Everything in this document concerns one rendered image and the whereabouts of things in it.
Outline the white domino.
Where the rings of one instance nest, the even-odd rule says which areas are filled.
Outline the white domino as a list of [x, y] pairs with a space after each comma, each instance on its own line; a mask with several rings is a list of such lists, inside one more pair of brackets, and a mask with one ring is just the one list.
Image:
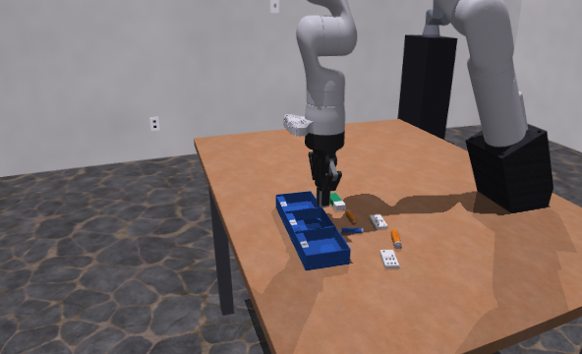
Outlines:
[[399, 263], [393, 250], [380, 250], [379, 253], [385, 268], [399, 268]]
[[380, 214], [370, 215], [370, 220], [374, 225], [375, 229], [387, 229], [387, 224], [385, 223]]

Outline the blue three-compartment bin rack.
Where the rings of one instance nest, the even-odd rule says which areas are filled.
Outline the blue three-compartment bin rack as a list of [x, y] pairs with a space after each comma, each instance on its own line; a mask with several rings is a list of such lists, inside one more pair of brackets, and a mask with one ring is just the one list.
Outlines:
[[305, 270], [350, 264], [350, 247], [311, 191], [275, 195], [275, 199]]

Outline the orange battery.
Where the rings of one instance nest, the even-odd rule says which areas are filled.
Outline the orange battery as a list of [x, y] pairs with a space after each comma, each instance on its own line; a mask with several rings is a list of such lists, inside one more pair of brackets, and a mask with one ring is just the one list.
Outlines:
[[393, 229], [391, 231], [391, 237], [392, 237], [395, 248], [400, 248], [402, 246], [402, 244], [401, 244], [400, 237], [399, 237], [397, 230]]
[[357, 222], [357, 219], [355, 218], [355, 216], [351, 213], [351, 211], [349, 209], [346, 210], [346, 214], [348, 215], [348, 217], [351, 219], [351, 221], [353, 223], [356, 223]]

